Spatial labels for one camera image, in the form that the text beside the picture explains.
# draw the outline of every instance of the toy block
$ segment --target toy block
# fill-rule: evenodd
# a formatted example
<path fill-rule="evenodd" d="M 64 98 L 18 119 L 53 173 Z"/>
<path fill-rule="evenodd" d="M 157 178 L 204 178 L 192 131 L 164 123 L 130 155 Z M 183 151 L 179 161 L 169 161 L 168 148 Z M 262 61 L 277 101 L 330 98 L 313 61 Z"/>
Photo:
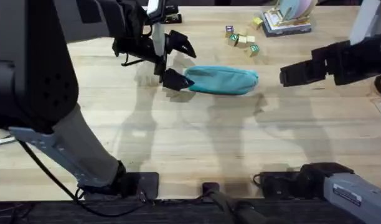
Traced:
<path fill-rule="evenodd" d="M 258 46 L 256 44 L 253 44 L 247 48 L 246 54 L 249 57 L 254 57 L 254 56 L 258 55 L 259 52 L 260 52 L 260 48 L 258 48 Z"/>
<path fill-rule="evenodd" d="M 233 26 L 225 26 L 225 37 L 228 38 L 233 34 Z"/>
<path fill-rule="evenodd" d="M 239 36 L 237 47 L 244 48 L 247 46 L 247 37 Z"/>
<path fill-rule="evenodd" d="M 247 36 L 247 45 L 251 46 L 255 43 L 255 36 Z"/>
<path fill-rule="evenodd" d="M 228 38 L 228 45 L 229 46 L 236 46 L 238 44 L 239 36 L 236 34 L 231 34 L 231 36 Z"/>
<path fill-rule="evenodd" d="M 257 30 L 261 27 L 262 23 L 263 23 L 263 20 L 260 19 L 259 17 L 256 17 L 253 19 L 252 27 Z"/>

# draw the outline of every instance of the cable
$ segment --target cable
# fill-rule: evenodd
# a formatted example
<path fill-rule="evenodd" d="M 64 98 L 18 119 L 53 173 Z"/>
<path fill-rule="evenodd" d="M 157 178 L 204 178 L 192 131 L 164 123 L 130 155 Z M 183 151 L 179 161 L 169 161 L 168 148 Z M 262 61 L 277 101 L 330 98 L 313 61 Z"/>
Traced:
<path fill-rule="evenodd" d="M 71 191 L 69 191 L 68 188 L 66 188 L 66 186 L 64 186 L 64 184 L 61 183 L 61 181 L 59 181 L 49 170 L 48 168 L 46 168 L 46 166 L 40 161 L 40 159 L 34 154 L 34 152 L 30 149 L 30 147 L 23 141 L 19 141 L 19 144 L 23 147 L 23 149 L 26 151 L 26 153 L 28 153 L 28 155 L 34 160 L 34 162 L 41 168 L 42 171 L 44 171 L 45 174 L 47 174 L 47 176 L 55 182 L 56 185 L 58 185 L 58 187 L 60 187 L 77 205 L 79 205 L 80 207 L 82 207 L 84 210 L 86 210 L 87 212 L 90 212 L 94 215 L 98 215 L 100 217 L 107 217 L 107 218 L 116 218 L 116 217 L 121 217 L 123 215 L 128 215 L 130 213 L 133 213 L 137 210 L 139 210 L 140 208 L 143 208 L 144 206 L 146 206 L 147 204 L 144 203 L 140 206 L 137 206 L 137 207 L 134 207 L 128 211 L 125 211 L 123 213 L 119 213 L 119 214 L 104 214 L 104 213 L 100 213 L 98 211 L 95 211 L 91 208 L 88 208 L 86 205 L 84 205 L 78 198 L 76 198 L 76 196 L 73 195 L 73 193 L 71 193 Z"/>
<path fill-rule="evenodd" d="M 128 63 L 128 53 L 126 53 L 126 62 L 121 63 L 121 66 L 127 67 L 127 66 L 130 66 L 130 65 L 134 65 L 136 63 L 144 62 L 144 61 L 145 60 L 143 60 L 143 59 L 139 59 L 139 60 L 135 60 L 133 62 Z"/>
<path fill-rule="evenodd" d="M 261 188 L 261 184 L 257 182 L 256 178 L 261 176 L 261 174 L 256 174 L 253 176 L 253 184 L 256 185 L 258 188 Z"/>
<path fill-rule="evenodd" d="M 153 32 L 153 26 L 149 25 L 149 27 L 151 28 L 151 30 L 147 34 L 143 34 L 146 37 L 150 37 L 152 35 L 152 32 Z"/>
<path fill-rule="evenodd" d="M 80 190 L 81 190 L 80 187 L 77 188 L 76 193 L 74 194 L 74 196 L 76 196 L 76 198 L 78 198 L 79 200 L 81 200 L 81 199 L 84 197 L 84 195 L 85 195 L 85 192 L 83 191 L 83 192 L 80 194 L 80 196 L 78 196 L 78 193 L 80 192 Z"/>

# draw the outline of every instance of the wooden tabletop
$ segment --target wooden tabletop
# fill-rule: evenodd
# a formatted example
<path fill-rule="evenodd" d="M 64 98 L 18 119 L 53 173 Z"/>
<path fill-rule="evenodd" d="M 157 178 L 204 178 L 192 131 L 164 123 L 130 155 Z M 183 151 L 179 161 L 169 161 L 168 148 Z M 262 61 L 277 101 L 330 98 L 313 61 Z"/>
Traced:
<path fill-rule="evenodd" d="M 279 81 L 284 65 L 311 58 L 311 50 L 346 40 L 358 7 L 318 7 L 310 34 L 267 39 L 248 23 L 259 7 L 181 7 L 183 24 L 166 26 L 189 36 L 197 58 L 173 52 L 170 67 L 227 65 L 256 70 L 260 83 L 243 96 L 217 96 L 137 84 L 153 66 L 122 67 L 112 39 L 68 47 L 80 85 L 79 103 L 98 139 L 129 171 L 160 173 L 161 198 L 199 195 L 219 182 L 230 195 L 253 197 L 251 176 L 263 170 L 336 161 L 381 187 L 381 114 L 369 96 L 370 80 L 335 86 L 327 80 L 294 88 Z M 261 48 L 255 58 L 225 41 L 225 26 L 248 28 Z M 6 133 L 0 131 L 0 137 Z M 71 190 L 76 180 L 38 156 Z M 18 144 L 0 146 L 0 200 L 68 197 Z"/>

